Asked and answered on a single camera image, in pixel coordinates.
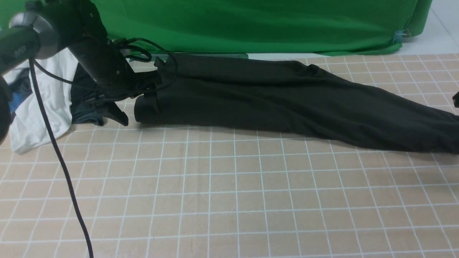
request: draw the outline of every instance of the grid mat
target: grid mat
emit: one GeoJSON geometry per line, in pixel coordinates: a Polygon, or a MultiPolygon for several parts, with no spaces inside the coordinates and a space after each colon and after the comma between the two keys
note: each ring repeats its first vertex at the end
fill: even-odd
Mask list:
{"type": "MultiPolygon", "coordinates": [[[[459,55],[299,60],[449,112],[459,55]]],[[[134,63],[136,71],[151,64],[134,63]]],[[[79,125],[58,140],[96,258],[459,257],[459,157],[222,128],[79,125]]],[[[0,253],[84,258],[50,145],[0,146],[0,253]]]]}

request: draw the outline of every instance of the black pants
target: black pants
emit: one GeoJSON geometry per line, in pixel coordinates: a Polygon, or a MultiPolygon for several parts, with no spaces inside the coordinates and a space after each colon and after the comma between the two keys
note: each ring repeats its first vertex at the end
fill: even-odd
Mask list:
{"type": "MultiPolygon", "coordinates": [[[[340,140],[362,148],[459,154],[459,117],[385,90],[352,83],[315,65],[176,55],[179,74],[158,92],[160,114],[139,97],[135,119],[340,140]]],[[[157,59],[163,83],[174,63],[157,59]]]]}

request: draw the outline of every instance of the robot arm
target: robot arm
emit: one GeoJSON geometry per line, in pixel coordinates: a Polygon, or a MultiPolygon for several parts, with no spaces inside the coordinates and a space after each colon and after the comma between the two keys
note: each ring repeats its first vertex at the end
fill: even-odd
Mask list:
{"type": "MultiPolygon", "coordinates": [[[[136,97],[152,87],[136,77],[119,48],[108,39],[99,12],[90,0],[27,2],[26,11],[16,14],[9,27],[0,32],[0,75],[29,58],[46,59],[69,48],[99,86],[96,99],[89,101],[104,117],[122,125],[128,124],[128,117],[115,101],[136,97]]],[[[8,85],[0,79],[0,102],[10,97],[8,85]]],[[[0,105],[0,127],[10,123],[9,110],[2,111],[4,106],[0,105]]]]}

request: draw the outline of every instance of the black wire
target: black wire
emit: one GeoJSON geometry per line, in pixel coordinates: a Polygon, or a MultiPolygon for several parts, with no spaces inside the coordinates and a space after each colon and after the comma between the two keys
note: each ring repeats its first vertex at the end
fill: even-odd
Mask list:
{"type": "Polygon", "coordinates": [[[135,90],[117,90],[117,89],[109,89],[109,88],[104,88],[104,87],[88,87],[88,86],[85,86],[85,85],[80,85],[80,84],[75,84],[74,82],[72,81],[69,81],[69,80],[66,80],[64,78],[61,78],[57,75],[54,75],[50,72],[48,72],[43,66],[41,66],[36,60],[34,60],[34,65],[40,70],[42,71],[44,74],[48,75],[49,77],[53,78],[53,79],[56,79],[58,81],[61,81],[61,82],[64,82],[64,83],[68,83],[72,86],[77,86],[77,87],[80,87],[80,88],[84,88],[84,89],[88,89],[88,90],[96,90],[96,91],[102,91],[102,92],[107,92],[107,91],[111,91],[111,92],[119,92],[119,93],[125,93],[125,94],[147,94],[147,93],[153,93],[153,92],[157,92],[159,90],[164,90],[168,87],[170,87],[174,81],[176,80],[177,78],[177,75],[179,73],[179,65],[177,63],[177,59],[175,59],[175,57],[172,55],[172,53],[170,53],[169,51],[165,50],[164,48],[162,48],[160,45],[156,44],[155,42],[151,41],[151,40],[148,40],[148,39],[144,39],[144,38],[133,38],[133,39],[129,39],[128,40],[128,44],[131,44],[133,42],[136,42],[136,41],[144,41],[146,43],[149,43],[151,44],[152,46],[158,48],[159,50],[163,51],[164,53],[166,53],[172,60],[172,62],[174,62],[174,66],[175,66],[175,72],[174,72],[174,77],[172,78],[172,80],[168,83],[168,84],[164,84],[162,87],[159,87],[159,88],[155,88],[155,89],[151,89],[151,90],[139,90],[139,91],[135,91],[135,90]]]}
{"type": "Polygon", "coordinates": [[[81,229],[83,230],[84,238],[86,239],[86,245],[88,246],[89,258],[94,258],[94,254],[92,251],[92,244],[91,239],[89,237],[88,229],[84,224],[83,217],[81,216],[80,209],[78,208],[77,198],[75,196],[75,191],[72,185],[72,179],[70,178],[70,174],[67,169],[67,165],[65,164],[64,158],[62,157],[61,151],[59,150],[59,146],[57,145],[56,138],[54,137],[53,130],[51,129],[50,121],[48,119],[48,115],[46,114],[45,106],[43,104],[43,100],[41,98],[40,90],[38,88],[37,82],[37,75],[35,74],[35,67],[34,67],[34,59],[29,59],[30,65],[30,75],[32,77],[32,84],[34,86],[35,96],[37,97],[38,106],[40,107],[41,115],[43,116],[43,121],[45,122],[46,130],[48,131],[48,135],[50,136],[51,144],[53,145],[54,151],[56,152],[57,158],[61,163],[62,170],[64,171],[65,179],[67,180],[68,191],[70,192],[70,197],[72,199],[73,208],[75,209],[75,213],[77,215],[78,222],[81,225],[81,229]]]}
{"type": "Polygon", "coordinates": [[[130,58],[132,60],[136,60],[136,61],[139,61],[139,62],[144,62],[144,63],[148,63],[148,62],[151,62],[151,59],[153,58],[150,54],[150,52],[146,51],[145,49],[139,47],[139,46],[135,46],[135,45],[126,45],[126,46],[120,46],[118,47],[119,50],[130,50],[131,52],[132,51],[136,51],[138,52],[138,54],[142,54],[146,57],[139,57],[139,56],[136,56],[138,54],[130,54],[130,55],[127,55],[125,56],[125,58],[130,58]]]}

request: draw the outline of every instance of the green backdrop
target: green backdrop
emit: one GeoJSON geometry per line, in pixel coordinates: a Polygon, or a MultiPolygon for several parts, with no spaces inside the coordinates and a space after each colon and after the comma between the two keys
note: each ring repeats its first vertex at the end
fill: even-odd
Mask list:
{"type": "MultiPolygon", "coordinates": [[[[2,1],[1,25],[24,10],[2,1]]],[[[424,28],[432,0],[93,0],[113,38],[142,37],[171,51],[394,52],[398,30],[424,28]]]]}

